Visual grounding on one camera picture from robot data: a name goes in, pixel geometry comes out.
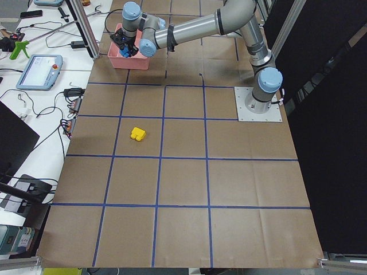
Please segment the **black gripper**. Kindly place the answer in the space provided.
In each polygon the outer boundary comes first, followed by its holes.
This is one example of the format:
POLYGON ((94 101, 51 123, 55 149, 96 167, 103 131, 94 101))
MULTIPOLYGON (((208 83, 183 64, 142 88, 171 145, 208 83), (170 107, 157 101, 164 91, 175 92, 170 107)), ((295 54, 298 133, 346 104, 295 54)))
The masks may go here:
POLYGON ((122 28, 110 34, 110 39, 119 49, 128 47, 130 57, 135 56, 139 52, 139 49, 135 46, 135 37, 126 36, 122 28))

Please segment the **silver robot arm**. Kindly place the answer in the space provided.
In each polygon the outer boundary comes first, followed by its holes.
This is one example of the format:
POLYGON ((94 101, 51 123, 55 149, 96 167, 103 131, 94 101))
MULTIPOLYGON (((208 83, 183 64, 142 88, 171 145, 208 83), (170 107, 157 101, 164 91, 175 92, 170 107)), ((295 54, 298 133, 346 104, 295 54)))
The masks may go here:
POLYGON ((122 26, 110 33, 110 39, 124 57, 137 53, 152 57, 159 49, 173 52, 177 45, 185 42, 238 31, 250 55, 255 79, 252 92, 245 98, 245 106, 253 113, 262 114, 270 110, 283 76, 275 67, 275 57, 266 45, 255 11, 255 1, 224 1, 213 14, 168 25, 162 18, 143 12, 137 3, 129 1, 122 8, 122 26))

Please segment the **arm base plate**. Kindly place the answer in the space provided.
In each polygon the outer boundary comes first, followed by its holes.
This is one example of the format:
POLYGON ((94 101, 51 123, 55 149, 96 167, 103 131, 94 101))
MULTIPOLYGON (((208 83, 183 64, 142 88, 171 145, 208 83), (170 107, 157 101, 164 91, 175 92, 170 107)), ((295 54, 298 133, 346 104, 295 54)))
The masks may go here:
POLYGON ((234 87, 239 122, 281 123, 279 104, 262 103, 253 97, 252 87, 234 87))

